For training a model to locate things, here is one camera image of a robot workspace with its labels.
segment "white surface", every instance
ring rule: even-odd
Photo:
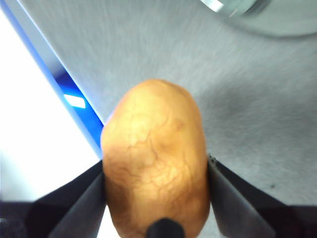
[[[32,20],[28,17],[27,13],[23,10],[21,5],[16,0],[5,0],[6,4],[13,12],[15,18],[19,21],[19,24],[23,28],[25,34],[33,43],[41,59],[45,62],[53,76],[59,76],[64,72],[62,64],[56,60],[54,52],[51,50],[42,34],[38,31]]]
[[[202,2],[215,12],[219,12],[223,7],[223,3],[218,0],[202,0]]]
[[[1,199],[35,200],[99,159],[0,11]],[[106,209],[98,237],[119,237]]]

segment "blue strip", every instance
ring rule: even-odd
[[[102,157],[101,146],[100,146],[100,135],[103,128],[103,124],[95,113],[94,109],[91,107],[87,99],[84,97],[82,92],[79,90],[75,82],[72,80],[70,75],[65,71],[62,75],[54,78],[46,66],[46,64],[41,59],[40,55],[37,53],[33,44],[27,37],[26,33],[20,26],[19,22],[7,6],[4,0],[0,0],[0,5],[5,15],[11,22],[15,31],[20,36],[24,45],[27,47],[34,60],[48,79],[50,85],[53,87],[61,101],[64,103],[68,111],[71,113],[73,118],[75,119],[77,125],[84,133],[85,137],[89,141],[90,145],[93,147],[99,158]],[[72,107],[68,104],[66,99],[64,98],[64,94],[73,95],[77,97],[81,97],[85,100],[86,108],[76,108]]]

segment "brown potato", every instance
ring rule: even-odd
[[[106,198],[122,238],[143,238],[161,218],[196,237],[209,215],[200,111],[184,88],[146,80],[117,105],[102,132]]]

